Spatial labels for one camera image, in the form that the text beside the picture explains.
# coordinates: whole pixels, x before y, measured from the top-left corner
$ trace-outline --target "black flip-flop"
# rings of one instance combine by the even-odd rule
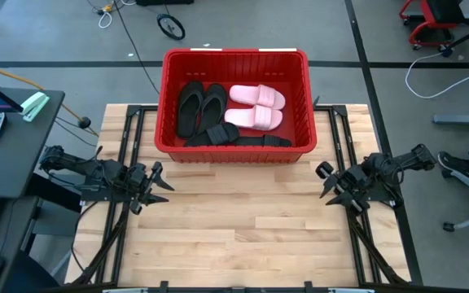
[[[178,97],[177,136],[192,138],[195,135],[196,121],[202,102],[204,86],[200,81],[190,81],[184,85]]]
[[[185,147],[198,147],[198,146],[220,146],[233,142],[240,136],[238,127],[236,125],[224,122],[219,125],[214,125],[195,135],[193,138],[188,140]]]
[[[202,104],[202,117],[196,133],[202,133],[206,129],[220,123],[221,118],[226,113],[227,92],[223,86],[212,84],[205,93],[205,100]]]
[[[257,138],[239,137],[234,144],[237,146],[292,147],[290,140],[269,134]]]

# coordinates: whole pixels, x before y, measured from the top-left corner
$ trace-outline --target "wooden table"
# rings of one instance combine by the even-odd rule
[[[104,114],[100,159],[117,159],[125,104]],[[378,150],[367,105],[347,105],[358,160]],[[125,162],[130,161],[136,118]],[[319,199],[322,180],[314,169],[324,160],[337,166],[328,114],[316,112],[318,145],[295,164],[179,164],[153,142],[156,113],[145,116],[138,162],[159,160],[175,188],[154,192],[169,199],[130,214],[120,286],[356,286],[348,225],[341,206]],[[343,126],[339,125],[343,138]],[[346,146],[342,146],[349,166]],[[102,241],[109,203],[98,203],[81,219],[74,249],[83,266]],[[409,279],[405,253],[391,208],[372,203],[374,241],[397,273]],[[108,257],[105,280],[112,269]],[[362,258],[371,281],[366,250]],[[66,282],[81,271],[70,260]]]

